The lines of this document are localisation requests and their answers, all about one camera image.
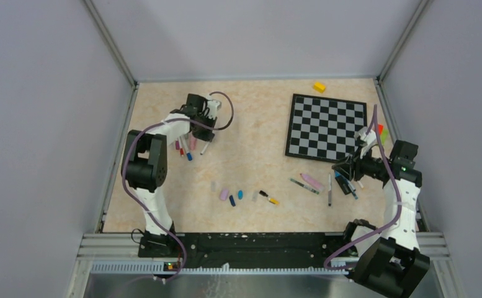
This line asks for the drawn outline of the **green gel pen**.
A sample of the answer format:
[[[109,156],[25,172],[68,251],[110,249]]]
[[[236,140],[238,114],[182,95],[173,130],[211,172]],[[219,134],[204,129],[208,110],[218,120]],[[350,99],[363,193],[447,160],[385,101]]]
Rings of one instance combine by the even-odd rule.
[[[296,179],[290,178],[289,180],[290,180],[292,183],[294,183],[294,184],[302,187],[303,189],[306,189],[307,191],[310,191],[310,192],[312,192],[312,193],[314,193],[314,194],[319,194],[319,191],[318,191],[318,190],[316,190],[316,189],[314,189],[314,188],[312,188],[312,187],[310,187],[310,186],[308,186],[308,185],[306,185],[306,184],[303,184],[303,183],[297,181]]]

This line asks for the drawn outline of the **pink highlighter pen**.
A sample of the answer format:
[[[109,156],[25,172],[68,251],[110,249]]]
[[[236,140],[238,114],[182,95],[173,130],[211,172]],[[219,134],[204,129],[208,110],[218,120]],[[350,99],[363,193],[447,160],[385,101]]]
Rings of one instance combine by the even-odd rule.
[[[309,184],[313,189],[319,192],[322,192],[324,190],[324,185],[309,174],[301,173],[300,176],[304,180],[304,182]]]

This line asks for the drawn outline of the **yellow marker cap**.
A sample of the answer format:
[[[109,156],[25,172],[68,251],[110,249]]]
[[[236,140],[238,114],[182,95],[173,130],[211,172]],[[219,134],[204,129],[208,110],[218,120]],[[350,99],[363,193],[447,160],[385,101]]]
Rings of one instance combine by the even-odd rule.
[[[268,201],[269,201],[271,204],[279,205],[279,201],[277,201],[277,200],[274,199],[274,198],[269,198]]]

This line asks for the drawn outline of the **pink highlighter cap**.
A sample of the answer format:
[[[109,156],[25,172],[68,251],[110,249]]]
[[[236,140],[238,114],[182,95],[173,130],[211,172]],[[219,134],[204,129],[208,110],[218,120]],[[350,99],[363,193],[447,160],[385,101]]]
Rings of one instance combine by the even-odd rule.
[[[221,192],[220,192],[219,199],[220,199],[221,201],[225,201],[225,200],[227,200],[227,199],[229,198],[229,196],[230,196],[229,190],[226,189],[226,188],[224,188],[224,189],[222,189]]]

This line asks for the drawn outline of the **white marker dark blue cap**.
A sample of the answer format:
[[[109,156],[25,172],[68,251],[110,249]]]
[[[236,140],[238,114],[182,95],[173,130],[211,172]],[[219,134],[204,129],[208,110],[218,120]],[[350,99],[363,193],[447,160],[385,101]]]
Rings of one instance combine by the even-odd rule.
[[[328,207],[332,206],[332,175],[328,176]]]

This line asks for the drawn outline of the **black marker blue cap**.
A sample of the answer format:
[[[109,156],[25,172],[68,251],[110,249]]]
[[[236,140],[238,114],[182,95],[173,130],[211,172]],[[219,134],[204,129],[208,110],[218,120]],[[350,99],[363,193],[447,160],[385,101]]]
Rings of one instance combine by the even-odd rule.
[[[339,172],[335,171],[334,172],[335,174],[335,180],[336,182],[338,183],[339,187],[341,188],[342,192],[345,194],[345,195],[348,195],[350,194],[352,191],[351,191],[351,188],[347,182],[347,180],[345,179],[345,177],[343,177]]]

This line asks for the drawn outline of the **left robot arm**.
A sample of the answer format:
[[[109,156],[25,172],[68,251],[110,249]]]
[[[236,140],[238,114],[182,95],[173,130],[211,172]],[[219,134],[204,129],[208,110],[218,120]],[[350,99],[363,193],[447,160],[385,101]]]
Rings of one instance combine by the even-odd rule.
[[[183,142],[186,135],[211,142],[218,130],[216,122],[221,107],[221,101],[211,94],[190,93],[186,102],[171,110],[162,121],[127,133],[120,170],[122,186],[145,216],[140,244],[152,246],[161,256],[172,255],[180,242],[163,191],[168,174],[168,148]]]

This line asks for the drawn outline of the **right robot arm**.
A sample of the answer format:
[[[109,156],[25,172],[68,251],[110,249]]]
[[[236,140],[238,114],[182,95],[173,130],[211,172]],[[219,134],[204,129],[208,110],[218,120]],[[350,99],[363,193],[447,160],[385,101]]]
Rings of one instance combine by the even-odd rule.
[[[415,169],[418,146],[397,140],[389,158],[374,158],[376,140],[357,140],[350,157],[334,166],[343,177],[359,181],[370,176],[382,182],[385,194],[385,223],[374,227],[366,220],[348,223],[341,246],[324,265],[345,252],[359,257],[345,265],[349,279],[385,297],[410,297],[430,268],[430,259],[421,252],[416,236],[417,197],[422,173]]]

